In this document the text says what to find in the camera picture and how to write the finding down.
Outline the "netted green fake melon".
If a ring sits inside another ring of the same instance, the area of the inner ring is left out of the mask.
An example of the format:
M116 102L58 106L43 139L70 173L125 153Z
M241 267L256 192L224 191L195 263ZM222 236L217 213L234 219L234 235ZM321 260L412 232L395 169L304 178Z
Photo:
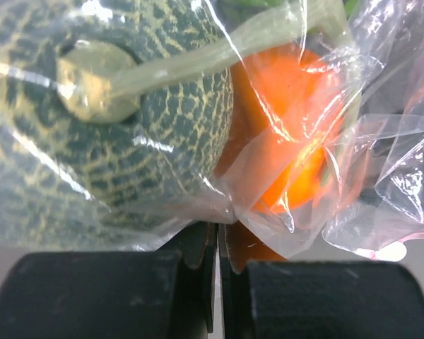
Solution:
M208 1L0 1L0 243L161 246L212 190L234 109Z

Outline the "orange fake fruit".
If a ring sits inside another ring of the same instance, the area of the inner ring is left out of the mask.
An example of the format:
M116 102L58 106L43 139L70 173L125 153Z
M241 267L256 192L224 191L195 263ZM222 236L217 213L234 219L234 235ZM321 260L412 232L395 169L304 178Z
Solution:
M324 193L325 143L341 128L341 79L309 49L288 43L231 68L234 116L218 176L234 179L246 209L281 214Z

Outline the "clear zip top bag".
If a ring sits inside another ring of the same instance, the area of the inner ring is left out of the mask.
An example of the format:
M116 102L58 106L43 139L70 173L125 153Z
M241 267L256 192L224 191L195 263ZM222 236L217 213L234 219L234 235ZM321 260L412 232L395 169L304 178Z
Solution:
M217 172L231 68L270 48L331 43L315 90ZM358 113L366 65L339 1L289 1L226 30L210 1L0 1L0 243L156 249L196 221L242 218L289 239L330 213L355 145L424 133Z

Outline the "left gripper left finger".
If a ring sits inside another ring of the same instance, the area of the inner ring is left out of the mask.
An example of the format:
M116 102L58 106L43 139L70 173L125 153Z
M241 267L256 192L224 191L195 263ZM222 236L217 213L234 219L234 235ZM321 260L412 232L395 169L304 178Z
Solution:
M0 338L207 338L217 227L155 251L36 251L0 286Z

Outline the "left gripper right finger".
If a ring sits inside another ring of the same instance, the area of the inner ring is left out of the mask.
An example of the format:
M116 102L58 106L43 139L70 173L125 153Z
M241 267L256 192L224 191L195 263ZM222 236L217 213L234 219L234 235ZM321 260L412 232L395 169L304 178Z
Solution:
M424 293L385 261L294 261L240 223L218 231L225 338L424 338Z

